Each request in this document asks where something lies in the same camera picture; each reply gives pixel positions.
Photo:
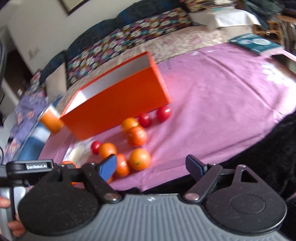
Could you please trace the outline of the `person left hand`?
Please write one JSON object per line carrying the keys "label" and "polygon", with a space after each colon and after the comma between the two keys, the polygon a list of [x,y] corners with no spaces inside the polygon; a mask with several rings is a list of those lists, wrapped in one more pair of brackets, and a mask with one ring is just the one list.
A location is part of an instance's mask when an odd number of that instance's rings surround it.
{"label": "person left hand", "polygon": [[[10,207],[11,202],[7,198],[1,196],[0,202],[1,202],[0,204],[1,208]],[[8,222],[8,227],[10,228],[10,230],[12,231],[15,237],[22,236],[26,231],[23,224],[20,222],[20,219],[18,216],[16,216],[16,220]]]}

